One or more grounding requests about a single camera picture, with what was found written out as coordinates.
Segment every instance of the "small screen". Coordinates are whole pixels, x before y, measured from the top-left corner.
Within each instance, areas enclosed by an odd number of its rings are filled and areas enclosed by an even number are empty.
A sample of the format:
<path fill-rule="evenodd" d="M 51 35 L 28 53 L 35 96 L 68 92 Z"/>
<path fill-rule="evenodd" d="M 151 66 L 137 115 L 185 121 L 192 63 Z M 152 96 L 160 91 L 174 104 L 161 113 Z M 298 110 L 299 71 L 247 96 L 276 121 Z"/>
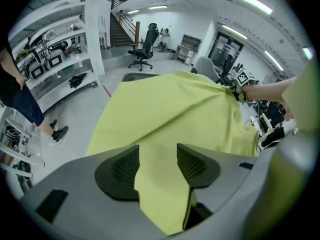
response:
<path fill-rule="evenodd" d="M 38 69 L 36 69 L 35 71 L 33 71 L 33 74 L 37 77 L 39 75 L 41 75 L 42 73 L 42 70 L 41 70 L 41 67 L 38 67 Z"/>
<path fill-rule="evenodd" d="M 58 58 L 58 57 L 51 60 L 51 63 L 52 63 L 53 66 L 55 66 L 55 65 L 58 64 L 59 62 L 60 62 L 60 61 L 59 61 L 59 58 Z"/>

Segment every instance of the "hand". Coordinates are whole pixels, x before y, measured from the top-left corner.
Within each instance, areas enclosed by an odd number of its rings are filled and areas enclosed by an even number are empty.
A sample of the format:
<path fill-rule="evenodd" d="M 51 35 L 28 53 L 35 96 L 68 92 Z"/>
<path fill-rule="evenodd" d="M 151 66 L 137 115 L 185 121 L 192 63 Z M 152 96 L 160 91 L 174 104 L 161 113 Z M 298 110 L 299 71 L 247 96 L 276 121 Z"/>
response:
<path fill-rule="evenodd" d="M 22 75 L 20 75 L 20 76 L 17 77 L 15 80 L 16 80 L 17 83 L 20 85 L 20 90 L 22 90 L 23 87 L 24 87 L 24 85 L 25 85 L 25 82 L 26 82 L 27 78 L 24 77 L 24 76 L 22 76 Z"/>

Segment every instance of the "doorway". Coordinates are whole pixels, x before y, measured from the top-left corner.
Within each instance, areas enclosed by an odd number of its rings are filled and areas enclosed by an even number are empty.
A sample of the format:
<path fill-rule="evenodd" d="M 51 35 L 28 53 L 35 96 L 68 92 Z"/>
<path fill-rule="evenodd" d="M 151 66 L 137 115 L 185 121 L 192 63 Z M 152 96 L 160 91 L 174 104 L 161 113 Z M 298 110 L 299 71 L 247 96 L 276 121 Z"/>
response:
<path fill-rule="evenodd" d="M 244 45 L 233 37 L 218 32 L 208 57 L 220 71 L 225 67 L 225 71 L 229 72 L 243 47 Z"/>

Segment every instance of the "white shelf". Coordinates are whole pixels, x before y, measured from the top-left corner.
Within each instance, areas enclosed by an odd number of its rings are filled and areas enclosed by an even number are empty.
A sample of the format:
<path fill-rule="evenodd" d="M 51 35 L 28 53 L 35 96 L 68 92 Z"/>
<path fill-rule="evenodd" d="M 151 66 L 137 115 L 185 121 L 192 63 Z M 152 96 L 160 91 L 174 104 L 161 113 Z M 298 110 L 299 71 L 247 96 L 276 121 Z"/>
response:
<path fill-rule="evenodd" d="M 73 3 L 69 3 L 66 5 L 61 5 L 57 7 L 54 7 L 52 9 L 47 9 L 46 8 L 41 8 L 38 9 L 36 11 L 33 11 L 32 13 L 28 14 L 26 17 L 24 17 L 23 19 L 21 19 L 19 22 L 17 22 L 10 30 L 9 35 L 8 35 L 8 39 L 9 41 L 14 38 L 19 32 L 21 32 L 22 30 L 24 30 L 25 28 L 27 28 L 29 25 L 31 25 L 32 23 L 35 23 L 39 20 L 41 20 L 42 18 L 49 16 L 51 14 L 55 14 L 59 11 L 62 10 L 66 10 L 66 9 L 70 9 L 73 7 L 78 7 L 78 6 L 84 6 L 86 4 L 86 2 L 84 1 L 80 1 L 79 2 L 73 2 Z"/>
<path fill-rule="evenodd" d="M 60 25 L 63 25 L 63 24 L 67 24 L 69 22 L 73 22 L 73 21 L 77 21 L 79 19 L 79 15 L 77 16 L 72 16 L 72 17 L 69 17 L 69 18 L 65 18 L 65 19 L 62 19 L 62 20 L 59 20 L 57 22 L 54 22 L 48 26 L 45 26 L 43 28 L 41 28 L 40 30 L 38 30 L 36 32 L 36 34 L 38 32 L 41 32 L 41 33 L 45 33 L 46 31 L 50 30 L 50 29 L 53 29 L 53 28 L 56 28 Z M 25 38 L 24 40 L 22 40 L 20 43 L 18 43 L 13 49 L 12 49 L 12 54 L 14 55 L 13 57 L 16 58 L 17 54 L 23 50 L 24 46 L 26 45 L 28 41 L 28 38 Z"/>
<path fill-rule="evenodd" d="M 89 59 L 89 54 L 85 51 L 80 54 L 74 55 L 72 57 L 67 58 L 64 62 L 62 62 L 60 65 L 50 69 L 46 73 L 44 73 L 42 76 L 40 76 L 38 79 L 30 81 L 27 83 L 27 86 L 30 90 L 32 90 L 34 87 L 36 87 L 38 84 L 46 80 L 48 77 L 52 76 L 53 74 L 59 72 L 60 70 L 63 70 L 66 67 L 69 67 L 75 63 L 84 61 Z"/>
<path fill-rule="evenodd" d="M 70 88 L 70 83 L 68 79 L 63 83 L 59 84 L 57 87 L 50 90 L 49 92 L 47 92 L 44 96 L 42 96 L 38 100 L 38 105 L 41 108 L 41 111 L 44 113 L 51 106 L 56 104 L 58 101 L 60 101 L 67 95 L 97 80 L 96 76 L 92 73 L 91 70 L 87 70 L 83 73 L 87 73 L 87 75 L 84 77 L 82 83 L 76 89 Z"/>
<path fill-rule="evenodd" d="M 65 39 L 69 39 L 69 38 L 74 37 L 74 36 L 81 35 L 82 33 L 85 33 L 85 32 L 86 32 L 85 29 L 80 29 L 80 30 L 77 30 L 77 31 L 72 31 L 72 32 L 69 32 L 69 33 L 60 35 L 60 36 L 58 36 L 57 38 L 49 41 L 49 42 L 47 43 L 47 45 L 48 45 L 48 47 L 50 47 L 50 46 L 54 45 L 55 43 L 58 43 L 58 42 L 60 42 L 60 41 L 62 41 L 62 40 L 65 40 Z M 36 51 L 37 51 L 38 53 L 40 53 L 40 52 L 41 52 L 41 49 L 38 48 L 38 49 L 36 49 Z M 33 55 L 32 55 L 31 53 L 28 54 L 25 58 L 23 58 L 23 59 L 17 64 L 18 68 L 20 69 L 23 65 L 25 65 L 26 63 L 28 63 L 28 62 L 32 59 L 32 57 L 33 57 Z"/>
<path fill-rule="evenodd" d="M 57 38 L 53 39 L 52 41 L 49 41 L 47 43 L 48 47 L 54 45 L 55 43 L 58 43 L 62 40 L 65 40 L 65 39 L 69 39 L 71 37 L 74 37 L 74 36 L 78 36 L 78 35 L 81 35 L 82 33 L 85 33 L 86 32 L 86 29 L 80 29 L 80 30 L 77 30 L 77 31 L 71 31 L 69 33 L 66 33 L 66 34 L 63 34 L 63 35 L 60 35 L 58 36 Z"/>

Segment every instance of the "yellow-green fabric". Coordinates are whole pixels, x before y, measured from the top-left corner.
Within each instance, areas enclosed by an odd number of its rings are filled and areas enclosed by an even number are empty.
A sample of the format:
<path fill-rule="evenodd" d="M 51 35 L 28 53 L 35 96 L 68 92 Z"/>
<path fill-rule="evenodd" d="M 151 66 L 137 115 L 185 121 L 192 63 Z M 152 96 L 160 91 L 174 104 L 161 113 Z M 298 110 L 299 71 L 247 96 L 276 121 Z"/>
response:
<path fill-rule="evenodd" d="M 177 144 L 255 156 L 257 137 L 253 126 L 243 125 L 238 102 L 226 87 L 178 71 L 120 83 L 100 116 L 86 155 L 139 145 L 134 188 L 140 209 L 170 235 L 182 230 L 189 195 L 177 165 Z"/>

